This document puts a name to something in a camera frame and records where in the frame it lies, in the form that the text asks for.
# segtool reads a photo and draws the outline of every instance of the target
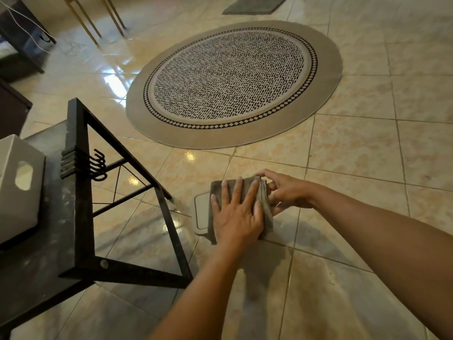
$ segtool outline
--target person's right hand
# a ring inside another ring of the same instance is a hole
[[[314,183],[271,170],[261,170],[255,173],[254,176],[266,177],[272,180],[272,182],[267,184],[267,194],[273,216],[290,206],[297,206],[298,208],[313,207],[309,199],[311,187]]]

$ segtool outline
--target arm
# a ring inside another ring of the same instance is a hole
[[[151,340],[220,339],[228,298],[242,253],[258,239],[263,229],[263,210],[252,203],[258,191],[254,181],[240,204],[242,178],[236,181],[230,202],[228,185],[222,183],[222,209],[211,196],[214,233],[218,245],[209,260],[184,291]]]
[[[269,170],[275,213],[313,207],[354,248],[394,295],[440,339],[453,334],[453,236],[330,188]]]

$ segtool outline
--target gray floor mat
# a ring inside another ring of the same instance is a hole
[[[223,14],[272,14],[285,0],[237,0]]]

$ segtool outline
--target box handle hole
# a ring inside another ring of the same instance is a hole
[[[16,186],[23,191],[28,191],[31,187],[33,177],[33,167],[25,161],[19,161],[16,172]]]

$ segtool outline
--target beige rug border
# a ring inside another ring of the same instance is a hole
[[[206,36],[232,29],[255,27],[276,28],[299,35],[308,41],[315,50],[318,59],[316,75],[310,86],[296,100],[275,114],[252,123],[212,130],[186,129],[173,126],[155,118],[148,111],[143,101],[143,87],[152,71],[166,57],[185,45]],[[143,135],[172,147],[184,149],[220,149],[246,145],[285,132],[313,115],[335,91],[341,79],[342,71],[342,59],[335,43],[322,33],[308,26],[285,21],[236,23],[188,38],[153,58],[134,79],[127,93],[126,115],[134,128]],[[281,130],[277,132],[275,131],[276,121],[282,124]],[[199,131],[203,131],[202,140],[198,138],[199,134],[197,132]]]

